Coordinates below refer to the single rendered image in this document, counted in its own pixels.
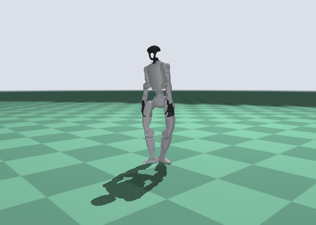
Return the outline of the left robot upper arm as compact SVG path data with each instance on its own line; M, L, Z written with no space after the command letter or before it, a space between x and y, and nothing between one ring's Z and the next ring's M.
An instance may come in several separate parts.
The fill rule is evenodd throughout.
M168 63L160 63L160 66L161 66L161 69L163 70L164 78L165 78L165 81L163 82L163 86L168 87L167 82L170 81L170 65Z

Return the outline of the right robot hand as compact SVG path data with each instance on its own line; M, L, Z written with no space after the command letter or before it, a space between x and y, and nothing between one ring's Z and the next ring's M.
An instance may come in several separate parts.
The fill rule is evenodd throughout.
M143 100L142 101L142 109L141 109L141 112L142 112L142 115L143 115L143 111L144 111L144 106L145 106L145 101ZM143 115L144 116L144 115ZM144 116L145 117L145 116Z

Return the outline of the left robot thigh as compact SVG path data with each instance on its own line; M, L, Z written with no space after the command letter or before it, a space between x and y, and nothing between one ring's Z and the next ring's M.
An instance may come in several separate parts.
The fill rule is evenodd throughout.
M172 105L175 108L175 105ZM167 101L164 102L164 113L166 113L167 111ZM171 116L171 117L167 117L168 116L168 112L165 114L165 122L166 122L166 130L162 131L162 136L163 138L167 139L169 138L170 135L172 135L173 130L174 130L174 126L175 126L175 115Z

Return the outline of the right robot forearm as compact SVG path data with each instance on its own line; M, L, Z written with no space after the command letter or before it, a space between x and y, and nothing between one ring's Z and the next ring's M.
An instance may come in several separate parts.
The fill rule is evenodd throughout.
M149 93L149 90L143 88L143 96L142 96L142 101L144 100L145 103L147 102L147 99L148 99L148 93Z

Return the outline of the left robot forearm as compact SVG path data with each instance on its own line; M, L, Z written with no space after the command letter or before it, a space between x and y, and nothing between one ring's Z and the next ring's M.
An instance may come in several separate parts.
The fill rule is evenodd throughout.
M166 99L169 101L169 104L172 104L173 103L172 96L171 96L172 85L171 85L170 81L167 82L167 86L168 86L168 88L165 89L166 90Z

